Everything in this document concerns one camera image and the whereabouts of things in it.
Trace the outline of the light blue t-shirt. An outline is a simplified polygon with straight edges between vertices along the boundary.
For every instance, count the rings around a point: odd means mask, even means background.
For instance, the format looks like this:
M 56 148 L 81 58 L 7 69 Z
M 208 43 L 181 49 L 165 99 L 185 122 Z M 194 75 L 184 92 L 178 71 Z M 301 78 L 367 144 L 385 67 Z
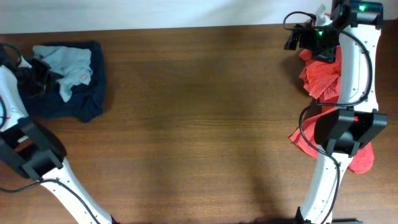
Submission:
M 35 45 L 32 48 L 34 57 L 50 66 L 50 71 L 59 74 L 61 78 L 56 82 L 60 86 L 60 96 L 64 102 L 72 97 L 72 88 L 81 84 L 89 85 L 91 51 L 64 46 Z

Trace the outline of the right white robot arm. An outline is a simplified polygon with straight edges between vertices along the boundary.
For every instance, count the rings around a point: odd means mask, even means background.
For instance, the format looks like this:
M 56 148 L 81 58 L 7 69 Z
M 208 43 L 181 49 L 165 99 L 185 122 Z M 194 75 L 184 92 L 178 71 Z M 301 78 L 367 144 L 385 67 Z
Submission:
M 341 49 L 341 91 L 332 111 L 315 123 L 317 164 L 311 186 L 298 207 L 294 223 L 331 223 L 341 180 L 358 151 L 386 126 L 387 115 L 379 112 L 374 73 L 376 49 L 384 20 L 379 2 L 333 1 L 331 14 L 309 14 L 310 21 L 289 28 L 286 50 L 301 47 L 314 60 L 334 62 Z

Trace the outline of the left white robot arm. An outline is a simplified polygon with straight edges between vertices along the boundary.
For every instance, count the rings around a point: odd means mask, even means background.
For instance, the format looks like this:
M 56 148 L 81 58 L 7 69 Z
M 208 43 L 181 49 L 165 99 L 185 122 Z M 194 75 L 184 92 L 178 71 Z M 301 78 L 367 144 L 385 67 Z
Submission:
M 1 44 L 1 160 L 50 191 L 78 223 L 114 223 L 72 171 L 58 137 L 37 118 L 91 121 L 103 111 L 106 79 L 99 43 L 36 45 L 25 59 Z

